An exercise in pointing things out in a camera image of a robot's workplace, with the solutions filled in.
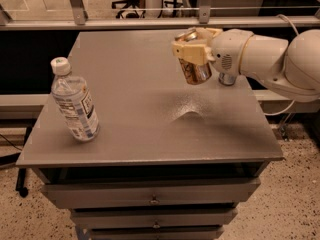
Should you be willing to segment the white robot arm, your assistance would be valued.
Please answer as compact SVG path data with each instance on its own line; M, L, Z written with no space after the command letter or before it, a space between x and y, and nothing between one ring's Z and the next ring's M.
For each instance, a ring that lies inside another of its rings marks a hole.
M217 71L249 77L297 102L312 102L320 97L319 39L317 29L288 41L241 29L190 28L175 37L172 52L191 85Z

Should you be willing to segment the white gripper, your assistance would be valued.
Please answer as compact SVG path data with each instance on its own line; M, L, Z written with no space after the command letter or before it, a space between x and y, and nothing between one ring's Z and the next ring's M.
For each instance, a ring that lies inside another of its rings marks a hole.
M196 40L171 43L175 57L195 65L213 62L212 67L219 73L231 76L240 74L242 53L254 35L252 31L197 27L196 33Z

